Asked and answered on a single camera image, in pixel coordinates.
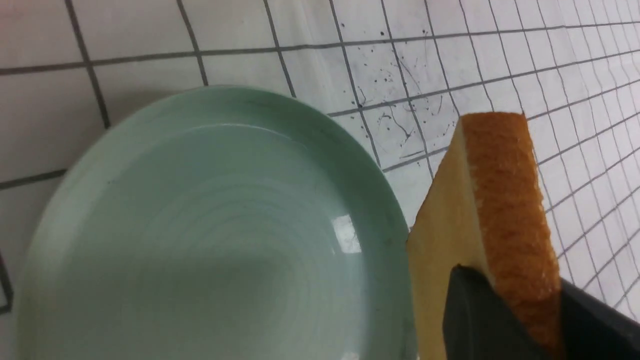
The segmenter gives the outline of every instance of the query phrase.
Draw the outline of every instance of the ceramic plate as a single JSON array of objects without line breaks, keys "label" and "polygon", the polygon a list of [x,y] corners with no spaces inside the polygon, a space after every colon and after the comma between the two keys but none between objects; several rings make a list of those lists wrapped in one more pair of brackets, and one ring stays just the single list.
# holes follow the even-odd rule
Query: ceramic plate
[{"label": "ceramic plate", "polygon": [[407,228],[331,119],[201,88],[68,173],[17,301],[20,359],[415,359]]}]

